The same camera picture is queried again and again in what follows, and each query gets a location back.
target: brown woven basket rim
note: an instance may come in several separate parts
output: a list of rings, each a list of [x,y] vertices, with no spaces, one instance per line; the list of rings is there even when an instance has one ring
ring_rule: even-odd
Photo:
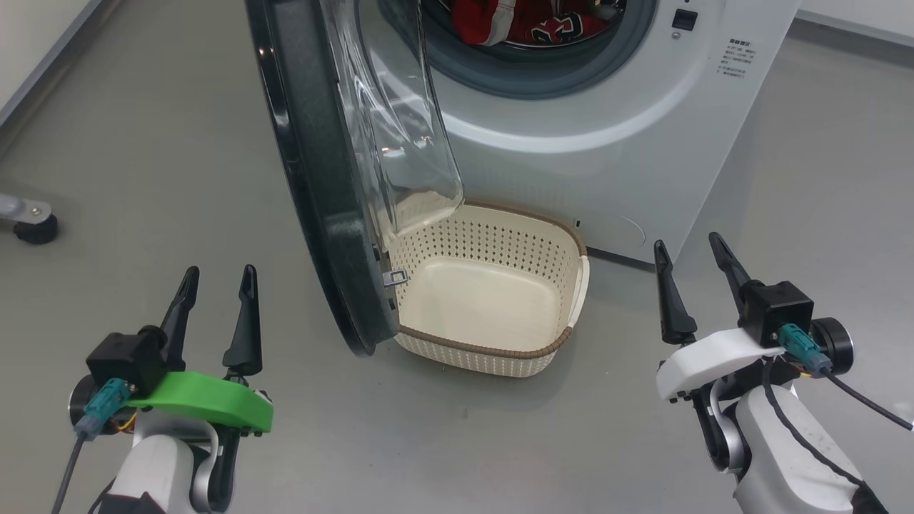
[[[507,205],[489,202],[489,201],[466,200],[463,203],[464,203],[464,205],[469,205],[470,207],[479,207],[479,208],[483,208],[483,209],[492,209],[492,210],[502,210],[504,212],[510,212],[512,214],[526,216],[528,218],[533,218],[534,220],[540,220],[540,221],[549,223],[551,225],[555,225],[555,226],[561,228],[562,230],[564,230],[569,236],[571,236],[571,239],[578,246],[578,251],[580,252],[580,255],[587,255],[587,246],[584,245],[584,241],[582,241],[581,238],[578,236],[578,234],[576,234],[574,232],[574,230],[572,230],[571,227],[568,226],[568,224],[566,224],[563,221],[556,220],[554,218],[550,218],[549,216],[544,216],[542,214],[538,214],[535,212],[531,212],[526,209],[507,206]],[[550,343],[545,348],[540,348],[540,349],[530,350],[530,351],[520,351],[520,350],[515,350],[515,349],[489,348],[489,347],[481,347],[478,345],[471,345],[469,343],[455,341],[453,339],[448,339],[446,337],[433,336],[432,334],[427,334],[420,330],[416,330],[415,328],[406,327],[404,325],[400,325],[399,331],[401,334],[411,336],[411,337],[416,337],[419,339],[425,339],[426,341],[429,341],[436,345],[441,345],[446,348],[454,348],[454,349],[459,349],[462,351],[479,353],[482,355],[489,355],[492,357],[501,357],[501,358],[505,358],[505,359],[539,359],[541,357],[545,357],[546,355],[549,355],[550,353],[555,352],[562,345],[564,345],[565,341],[567,341],[569,339],[569,337],[571,337],[572,328],[565,327],[565,329],[562,330],[562,333],[559,334],[558,337],[556,337],[556,340],[552,341],[552,343]]]

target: beige plastic basket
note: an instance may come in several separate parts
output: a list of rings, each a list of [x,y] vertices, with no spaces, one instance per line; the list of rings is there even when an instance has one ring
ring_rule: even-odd
[[[587,249],[567,225],[495,204],[393,241],[397,342],[428,359],[507,377],[536,375],[571,335],[590,279]]]

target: robotic arm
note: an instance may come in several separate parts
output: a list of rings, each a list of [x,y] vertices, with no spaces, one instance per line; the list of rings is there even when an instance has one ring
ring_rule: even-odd
[[[662,339],[680,347],[657,371],[661,399],[692,403],[711,462],[737,479],[734,498],[746,514],[887,513],[791,385],[800,377],[826,377],[852,391],[835,377],[854,363],[847,331],[833,318],[813,319],[813,300],[790,282],[750,279],[719,234],[709,239],[739,311],[738,328],[696,340],[695,319],[658,241]],[[880,413],[911,429],[894,414]]]
[[[225,512],[232,498],[239,442],[272,427],[265,391],[246,377],[262,369],[257,272],[245,267],[241,310],[222,359],[224,379],[185,371],[182,358],[200,271],[187,270],[160,327],[110,334],[86,363],[90,375],[70,395],[77,445],[52,512],[59,512],[83,441],[133,434],[133,449],[90,514]]]

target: washing machine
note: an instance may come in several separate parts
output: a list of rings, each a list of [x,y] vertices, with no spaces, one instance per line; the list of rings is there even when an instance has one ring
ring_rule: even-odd
[[[502,0],[508,7],[512,0]],[[450,0],[246,0],[303,232],[356,353],[398,329],[386,248],[464,196],[675,257],[799,0],[622,0],[550,47],[461,42]]]

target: yellow wire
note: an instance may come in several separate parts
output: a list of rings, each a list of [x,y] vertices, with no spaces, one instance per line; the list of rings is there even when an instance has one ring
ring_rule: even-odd
[[[127,423],[124,423],[123,425],[117,427],[118,432],[123,432],[123,431],[127,430],[128,428],[130,428],[130,425],[132,425],[133,422],[135,422],[135,421],[136,421],[136,412],[134,412],[133,416],[131,416],[130,419],[127,420]]]

